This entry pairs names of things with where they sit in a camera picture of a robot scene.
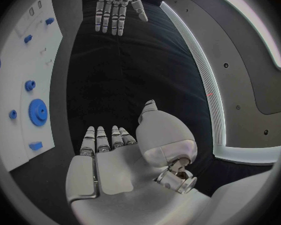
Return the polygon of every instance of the black fabric surface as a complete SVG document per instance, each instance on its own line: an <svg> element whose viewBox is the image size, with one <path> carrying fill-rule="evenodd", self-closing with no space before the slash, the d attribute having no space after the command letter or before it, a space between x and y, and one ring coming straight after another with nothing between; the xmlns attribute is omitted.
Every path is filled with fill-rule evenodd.
<svg viewBox="0 0 281 225"><path fill-rule="evenodd" d="M132 136L148 100L184 122L198 147L188 169L196 188L211 196L222 185L269 170L270 166L234 164L215 159L207 96L183 38L167 15L144 3L149 22L128 6L122 37L95 32L97 0L84 0L84 19L73 47L67 78L67 111L76 154L89 126L113 125Z"/></svg>

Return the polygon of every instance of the white pegboard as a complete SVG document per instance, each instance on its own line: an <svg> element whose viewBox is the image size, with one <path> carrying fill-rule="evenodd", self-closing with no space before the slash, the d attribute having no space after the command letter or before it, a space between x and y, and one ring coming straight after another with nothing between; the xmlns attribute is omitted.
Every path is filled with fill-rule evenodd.
<svg viewBox="0 0 281 225"><path fill-rule="evenodd" d="M52 0L36 0L31 7L34 14L30 15L29 10L23 14L0 56L0 155L8 171L55 146L50 123L50 83L63 36ZM54 22L47 25L48 18L54 18ZM28 35L32 35L32 40L25 43ZM36 83L35 89L29 92L25 90L28 80ZM30 121L28 108L34 99L46 104L48 119L43 126ZM17 111L14 120L9 118L11 110ZM31 150L29 144L34 142L42 142L43 147Z"/></svg>

